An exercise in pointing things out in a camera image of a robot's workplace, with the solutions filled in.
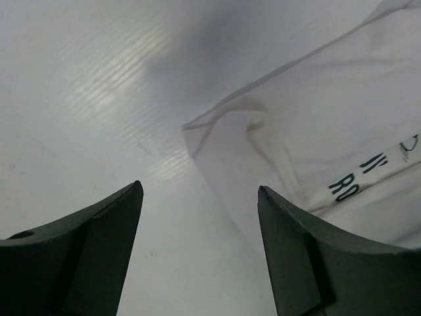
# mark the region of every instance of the white tabletop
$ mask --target white tabletop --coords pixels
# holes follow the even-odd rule
[[[275,315],[266,265],[187,156],[180,127],[379,2],[3,0],[0,238],[139,179],[118,314]]]

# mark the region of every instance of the screw hole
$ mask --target screw hole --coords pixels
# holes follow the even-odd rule
[[[31,232],[30,230],[25,230],[24,232],[18,232],[17,234],[14,234],[12,237],[10,237],[9,239],[21,239],[21,238],[26,238],[26,237],[30,237],[34,234],[34,232]]]

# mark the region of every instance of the small hole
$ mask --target small hole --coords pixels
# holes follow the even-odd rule
[[[31,232],[30,230],[25,230],[24,232],[18,232],[17,234],[13,235],[9,239],[26,238],[26,237],[32,236],[33,234],[34,234],[34,232]]]

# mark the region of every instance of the white surface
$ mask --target white surface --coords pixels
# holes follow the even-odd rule
[[[119,315],[275,315],[266,267],[188,159],[183,123],[380,0],[3,0],[0,237],[140,179]]]

